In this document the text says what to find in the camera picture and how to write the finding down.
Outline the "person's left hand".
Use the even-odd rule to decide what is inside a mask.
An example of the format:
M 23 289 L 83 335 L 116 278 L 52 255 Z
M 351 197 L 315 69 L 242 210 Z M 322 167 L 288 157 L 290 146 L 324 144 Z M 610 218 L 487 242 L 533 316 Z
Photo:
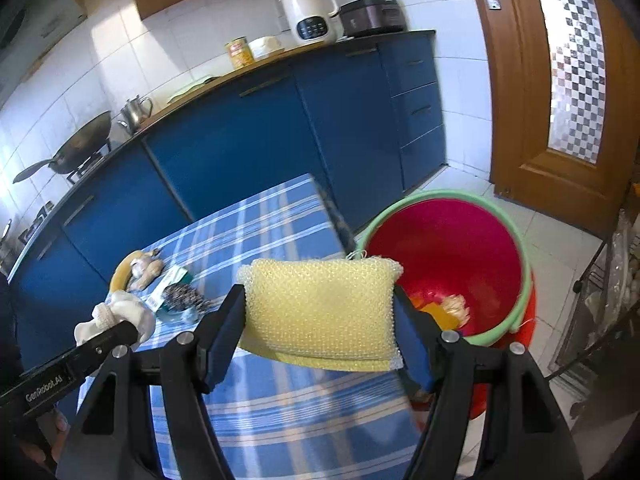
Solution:
M 58 409 L 28 420 L 17 431 L 17 444 L 36 464 L 54 469 L 60 460 L 70 424 Z

